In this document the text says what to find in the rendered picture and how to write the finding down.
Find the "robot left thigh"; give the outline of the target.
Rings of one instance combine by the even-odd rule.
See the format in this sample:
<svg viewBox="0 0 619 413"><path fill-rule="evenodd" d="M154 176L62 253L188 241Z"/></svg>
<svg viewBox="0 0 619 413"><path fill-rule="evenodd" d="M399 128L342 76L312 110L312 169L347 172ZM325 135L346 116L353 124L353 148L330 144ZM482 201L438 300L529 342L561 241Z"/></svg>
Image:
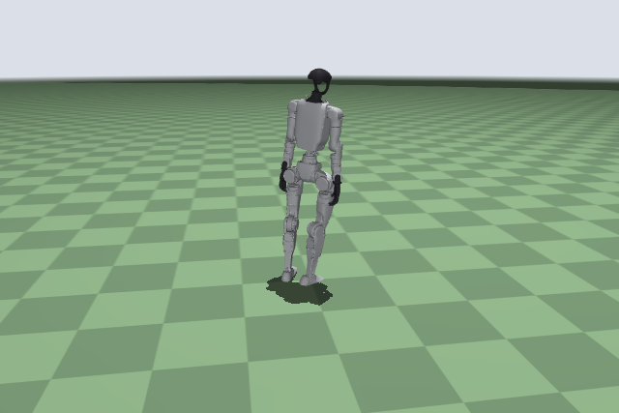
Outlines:
<svg viewBox="0 0 619 413"><path fill-rule="evenodd" d="M299 227L299 207L301 201L301 193L303 192L303 184L304 181L297 179L296 177L296 166L292 166L284 171L283 179L288 184L286 186L287 192L287 222L286 229L287 231L293 232L298 230Z"/></svg>

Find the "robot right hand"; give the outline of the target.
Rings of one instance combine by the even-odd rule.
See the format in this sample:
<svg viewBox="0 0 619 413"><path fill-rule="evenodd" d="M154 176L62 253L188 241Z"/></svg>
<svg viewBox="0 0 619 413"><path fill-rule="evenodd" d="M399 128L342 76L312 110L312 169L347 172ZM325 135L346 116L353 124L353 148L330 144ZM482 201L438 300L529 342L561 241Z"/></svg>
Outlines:
<svg viewBox="0 0 619 413"><path fill-rule="evenodd" d="M335 181L333 181L334 186L334 192L331 194L331 197L334 196L334 200L332 202L329 202L328 204L330 204L329 206L334 206L338 203L339 201L339 194L340 194L340 176L336 175L335 176Z"/></svg>

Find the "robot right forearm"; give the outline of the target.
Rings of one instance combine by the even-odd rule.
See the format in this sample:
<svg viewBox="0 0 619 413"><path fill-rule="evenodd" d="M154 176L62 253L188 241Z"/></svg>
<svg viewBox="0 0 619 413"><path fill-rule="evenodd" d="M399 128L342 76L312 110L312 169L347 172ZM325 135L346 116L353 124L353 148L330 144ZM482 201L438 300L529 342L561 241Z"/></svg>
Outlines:
<svg viewBox="0 0 619 413"><path fill-rule="evenodd" d="M330 159L331 159L331 170L332 170L332 180L335 181L335 176L339 175L340 176L340 180L342 179L342 176L340 174L341 172L341 153L342 153L342 142L339 141L337 144L337 151L336 153L333 153L330 155Z"/></svg>

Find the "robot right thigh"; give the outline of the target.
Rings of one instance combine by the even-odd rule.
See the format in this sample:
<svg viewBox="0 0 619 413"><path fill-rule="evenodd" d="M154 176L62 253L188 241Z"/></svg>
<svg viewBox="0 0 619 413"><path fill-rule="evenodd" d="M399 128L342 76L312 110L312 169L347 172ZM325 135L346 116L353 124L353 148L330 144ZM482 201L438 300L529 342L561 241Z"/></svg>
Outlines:
<svg viewBox="0 0 619 413"><path fill-rule="evenodd" d="M334 206L329 206L329 202L334 200L334 196L331 197L331 194L334 192L334 184L332 180L332 175L319 170L315 174L316 186L319 189L319 193L317 195L317 206L316 206L316 219L309 223L307 227L307 233L310 237L313 238L313 231L318 225L322 225L325 228L329 222Z"/></svg>

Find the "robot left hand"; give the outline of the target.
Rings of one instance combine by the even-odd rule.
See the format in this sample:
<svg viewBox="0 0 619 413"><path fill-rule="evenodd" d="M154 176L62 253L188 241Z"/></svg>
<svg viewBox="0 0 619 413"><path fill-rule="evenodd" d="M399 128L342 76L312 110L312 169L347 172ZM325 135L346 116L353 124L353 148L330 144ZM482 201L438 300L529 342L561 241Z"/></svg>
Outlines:
<svg viewBox="0 0 619 413"><path fill-rule="evenodd" d="M280 189L281 189L282 191L287 192L287 190L286 190L286 182L285 182L285 181L284 181L284 179L283 179L283 173L284 173L284 171L285 171L285 170L287 170L287 169L288 169L288 168L287 168L287 162L286 162L286 161L282 162L282 166L281 166L281 168L280 168L280 169L281 169L281 174L280 174L280 184L279 184L279 186L280 186ZM288 184L289 184L289 183L288 183Z"/></svg>

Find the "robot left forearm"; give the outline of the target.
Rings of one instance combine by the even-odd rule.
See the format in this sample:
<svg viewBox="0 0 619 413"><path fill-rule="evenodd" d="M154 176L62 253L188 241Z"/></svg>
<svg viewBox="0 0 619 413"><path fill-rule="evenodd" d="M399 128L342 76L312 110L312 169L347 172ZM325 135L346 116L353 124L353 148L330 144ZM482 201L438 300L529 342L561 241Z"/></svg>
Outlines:
<svg viewBox="0 0 619 413"><path fill-rule="evenodd" d="M296 145L296 143L294 141L291 141L291 140L287 139L287 137L285 137L285 140L284 140L285 148L284 148L284 154L283 154L282 162L284 162L284 161L287 162L287 168L290 168L291 165L292 165L295 145ZM282 162L281 162L281 165L282 165Z"/></svg>

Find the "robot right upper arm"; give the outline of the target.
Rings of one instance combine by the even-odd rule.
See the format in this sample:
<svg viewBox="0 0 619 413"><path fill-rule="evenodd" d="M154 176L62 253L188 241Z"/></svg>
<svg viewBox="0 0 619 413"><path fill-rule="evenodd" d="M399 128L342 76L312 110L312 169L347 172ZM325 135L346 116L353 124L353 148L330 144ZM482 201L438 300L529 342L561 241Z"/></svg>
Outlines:
<svg viewBox="0 0 619 413"><path fill-rule="evenodd" d="M327 117L330 120L330 142L328 143L328 148L336 152L337 144L340 141L340 133L341 133L341 121L343 119L343 112L340 108L334 106L327 106Z"/></svg>

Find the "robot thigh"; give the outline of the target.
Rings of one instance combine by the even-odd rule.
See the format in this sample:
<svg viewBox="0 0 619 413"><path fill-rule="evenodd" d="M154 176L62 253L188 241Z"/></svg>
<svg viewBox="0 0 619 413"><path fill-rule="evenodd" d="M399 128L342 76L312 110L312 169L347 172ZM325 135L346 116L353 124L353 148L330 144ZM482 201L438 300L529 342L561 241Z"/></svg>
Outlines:
<svg viewBox="0 0 619 413"><path fill-rule="evenodd" d="M283 179L288 184L286 186L287 192L287 222L286 229L287 231L293 232L298 230L299 227L299 207L301 201L301 193L303 192L303 184L304 181L297 179L296 177L296 166L292 166L284 171Z"/></svg>
<svg viewBox="0 0 619 413"><path fill-rule="evenodd" d="M319 170L315 174L316 186L319 189L319 193L317 195L317 206L316 206L316 219L309 223L307 227L307 233L310 237L313 238L313 231L318 225L322 225L325 228L329 222L334 206L329 206L329 202L334 200L334 196L331 197L331 194L334 192L334 184L332 180L332 175Z"/></svg>

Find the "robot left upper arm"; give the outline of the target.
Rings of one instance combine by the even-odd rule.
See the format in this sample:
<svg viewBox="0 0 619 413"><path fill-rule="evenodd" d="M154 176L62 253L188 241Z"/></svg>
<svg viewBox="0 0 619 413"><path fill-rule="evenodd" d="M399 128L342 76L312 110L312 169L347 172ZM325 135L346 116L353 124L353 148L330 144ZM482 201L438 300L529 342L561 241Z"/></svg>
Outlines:
<svg viewBox="0 0 619 413"><path fill-rule="evenodd" d="M289 140L296 141L295 138L295 120L296 120L296 108L299 100L294 100L288 104L288 119L287 119L287 134L286 137Z"/></svg>

